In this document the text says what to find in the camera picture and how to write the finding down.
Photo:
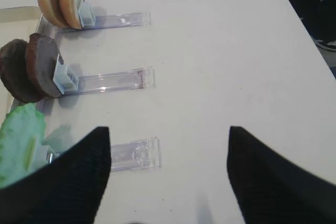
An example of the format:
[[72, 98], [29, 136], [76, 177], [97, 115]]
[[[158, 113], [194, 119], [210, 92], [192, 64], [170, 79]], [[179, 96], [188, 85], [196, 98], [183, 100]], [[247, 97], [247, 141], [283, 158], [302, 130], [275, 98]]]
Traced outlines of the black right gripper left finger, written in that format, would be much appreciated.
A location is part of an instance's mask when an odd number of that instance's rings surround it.
[[1, 190], [1, 223], [94, 223], [110, 176], [109, 128]]

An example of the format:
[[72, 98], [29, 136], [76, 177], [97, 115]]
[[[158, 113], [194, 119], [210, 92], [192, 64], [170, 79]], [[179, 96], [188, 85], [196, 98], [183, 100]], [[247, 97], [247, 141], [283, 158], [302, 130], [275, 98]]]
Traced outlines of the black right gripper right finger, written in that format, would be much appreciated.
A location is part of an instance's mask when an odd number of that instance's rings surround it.
[[335, 223], [335, 185], [229, 130], [227, 173], [245, 223]]

